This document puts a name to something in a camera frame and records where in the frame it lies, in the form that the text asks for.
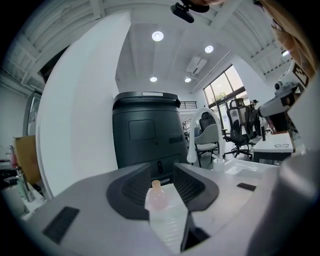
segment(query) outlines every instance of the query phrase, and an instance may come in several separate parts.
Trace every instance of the white faucet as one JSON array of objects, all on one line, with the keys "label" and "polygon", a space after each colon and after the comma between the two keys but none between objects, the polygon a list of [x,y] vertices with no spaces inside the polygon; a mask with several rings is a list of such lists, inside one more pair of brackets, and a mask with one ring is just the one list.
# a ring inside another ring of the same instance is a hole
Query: white faucet
[{"label": "white faucet", "polygon": [[189,152],[188,155],[186,157],[187,161],[189,163],[195,163],[197,160],[197,155],[196,155],[196,150],[195,150],[195,125],[196,125],[196,119],[198,117],[200,117],[203,113],[208,112],[210,113],[210,115],[213,117],[213,119],[215,120],[217,129],[218,129],[218,136],[219,136],[219,162],[222,163],[223,162],[223,145],[224,145],[224,138],[222,137],[222,131],[221,131],[221,125],[220,125],[220,121],[217,117],[217,115],[210,109],[207,107],[202,107],[199,108],[192,116],[191,118],[191,122],[190,122],[190,132],[189,132]]}]

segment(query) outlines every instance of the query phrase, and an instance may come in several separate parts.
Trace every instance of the eyeglasses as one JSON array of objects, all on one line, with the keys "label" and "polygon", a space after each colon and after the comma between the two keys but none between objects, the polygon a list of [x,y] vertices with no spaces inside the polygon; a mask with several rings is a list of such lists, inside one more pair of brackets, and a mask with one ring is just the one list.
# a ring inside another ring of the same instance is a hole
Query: eyeglasses
[{"label": "eyeglasses", "polygon": [[274,145],[275,148],[289,148],[289,144],[275,144]]}]

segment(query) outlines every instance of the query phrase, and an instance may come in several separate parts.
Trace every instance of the white partition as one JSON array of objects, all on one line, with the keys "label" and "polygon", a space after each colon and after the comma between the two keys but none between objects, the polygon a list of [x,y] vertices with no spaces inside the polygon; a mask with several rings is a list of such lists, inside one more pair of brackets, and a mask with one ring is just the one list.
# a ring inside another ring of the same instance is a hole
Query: white partition
[{"label": "white partition", "polygon": [[73,43],[46,83],[36,125],[37,157],[48,195],[116,170],[112,132],[119,55],[129,11],[104,18]]}]

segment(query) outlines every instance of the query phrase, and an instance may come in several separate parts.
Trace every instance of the black camera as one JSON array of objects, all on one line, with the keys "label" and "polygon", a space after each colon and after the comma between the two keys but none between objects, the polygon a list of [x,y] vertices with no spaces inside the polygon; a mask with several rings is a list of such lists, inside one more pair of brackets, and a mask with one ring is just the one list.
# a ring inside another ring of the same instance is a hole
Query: black camera
[{"label": "black camera", "polygon": [[209,6],[200,6],[195,5],[189,0],[181,0],[183,5],[178,2],[175,5],[171,6],[171,12],[178,16],[179,18],[185,20],[186,22],[193,23],[195,21],[194,17],[189,13],[189,10],[192,10],[197,13],[206,13],[209,11]]}]

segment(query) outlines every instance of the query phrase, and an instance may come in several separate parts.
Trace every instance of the metal faucet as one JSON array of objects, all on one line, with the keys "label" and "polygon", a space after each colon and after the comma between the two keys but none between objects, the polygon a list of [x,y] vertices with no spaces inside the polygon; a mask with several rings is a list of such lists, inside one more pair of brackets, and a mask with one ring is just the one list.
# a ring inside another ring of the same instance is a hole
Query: metal faucet
[{"label": "metal faucet", "polygon": [[202,107],[199,108],[192,116],[191,121],[190,121],[190,133],[189,133],[189,138],[190,138],[190,142],[189,142],[189,152],[188,155],[186,157],[187,161],[189,163],[194,163],[197,160],[197,156],[196,156],[196,151],[195,151],[195,125],[196,125],[196,119],[198,117],[200,117],[203,113],[208,112],[213,119],[215,120],[215,123],[217,124],[217,129],[218,129],[218,136],[219,136],[219,161],[220,163],[223,162],[223,149],[224,149],[224,138],[222,136],[222,131],[221,131],[221,126],[220,126],[220,121],[217,117],[217,115],[210,109],[207,107]]},{"label": "metal faucet", "polygon": [[24,173],[17,167],[16,169],[16,176],[9,177],[4,179],[5,182],[10,182],[12,180],[17,180],[17,185],[20,186],[21,190],[23,191],[23,197],[28,202],[33,202],[35,200],[35,195],[30,191],[28,183],[26,181],[26,176]]}]

